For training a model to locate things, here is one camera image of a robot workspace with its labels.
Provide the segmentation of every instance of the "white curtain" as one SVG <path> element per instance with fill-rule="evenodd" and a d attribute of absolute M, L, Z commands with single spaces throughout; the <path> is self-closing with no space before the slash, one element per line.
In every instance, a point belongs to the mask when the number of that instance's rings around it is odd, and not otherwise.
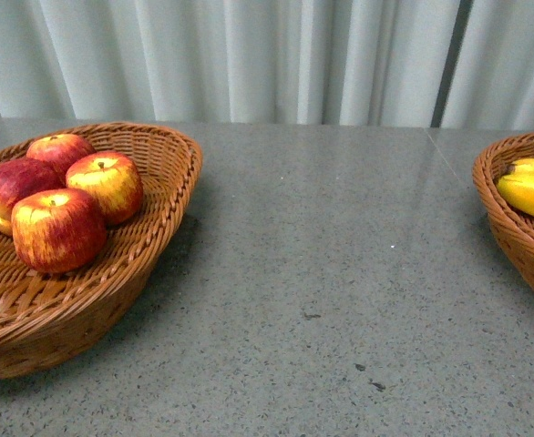
<path fill-rule="evenodd" d="M 0 117 L 534 129 L 534 0 L 0 0 Z"/>

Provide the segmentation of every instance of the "gray countertop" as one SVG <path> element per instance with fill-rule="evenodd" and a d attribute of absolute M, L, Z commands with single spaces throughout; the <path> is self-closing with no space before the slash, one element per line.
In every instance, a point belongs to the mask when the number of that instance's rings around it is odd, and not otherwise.
<path fill-rule="evenodd" d="M 0 381 L 0 436 L 534 436 L 534 292 L 471 181 L 517 132 L 167 125 L 180 229 L 94 348 Z"/>

